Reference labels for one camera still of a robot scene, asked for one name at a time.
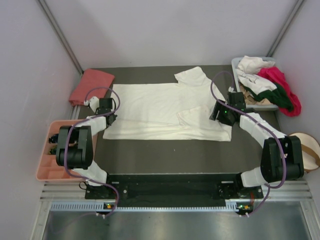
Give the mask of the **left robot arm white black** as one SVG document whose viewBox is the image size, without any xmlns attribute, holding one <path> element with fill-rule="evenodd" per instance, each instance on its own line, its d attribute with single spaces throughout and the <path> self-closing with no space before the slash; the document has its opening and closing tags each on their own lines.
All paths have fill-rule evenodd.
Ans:
<svg viewBox="0 0 320 240">
<path fill-rule="evenodd" d="M 93 137 L 106 130 L 116 120 L 116 101 L 113 98 L 92 97 L 87 104 L 93 108 L 94 116 L 89 116 L 74 125 L 61 126 L 57 138 L 55 160 L 64 167 L 68 175 L 82 178 L 90 192 L 96 190 L 102 198 L 119 193 L 107 182 L 108 173 L 94 161 Z"/>
</svg>

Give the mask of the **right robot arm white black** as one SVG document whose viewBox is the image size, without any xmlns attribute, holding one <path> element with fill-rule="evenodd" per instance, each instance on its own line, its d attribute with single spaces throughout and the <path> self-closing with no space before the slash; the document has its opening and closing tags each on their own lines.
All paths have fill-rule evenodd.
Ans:
<svg viewBox="0 0 320 240">
<path fill-rule="evenodd" d="M 266 122 L 260 114 L 247 108 L 241 92 L 229 92 L 228 100 L 216 100 L 210 116 L 213 121 L 239 127 L 262 147 L 260 165 L 237 174 L 233 192 L 245 198 L 253 187 L 296 180 L 304 175 L 302 144 L 298 137 L 288 136 Z"/>
</svg>

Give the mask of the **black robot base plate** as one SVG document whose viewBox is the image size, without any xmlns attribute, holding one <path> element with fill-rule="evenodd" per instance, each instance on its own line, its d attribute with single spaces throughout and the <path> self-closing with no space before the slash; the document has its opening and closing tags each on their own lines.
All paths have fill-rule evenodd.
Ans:
<svg viewBox="0 0 320 240">
<path fill-rule="evenodd" d="M 156 206 L 190 206 L 220 203 L 230 199 L 254 200 L 253 189 L 238 190 L 232 173 L 179 173 L 179 174 L 111 174 L 107 184 L 118 192 L 118 205 L 141 206 L 152 203 Z M 87 200 L 114 200 L 115 194 L 86 187 Z"/>
</svg>

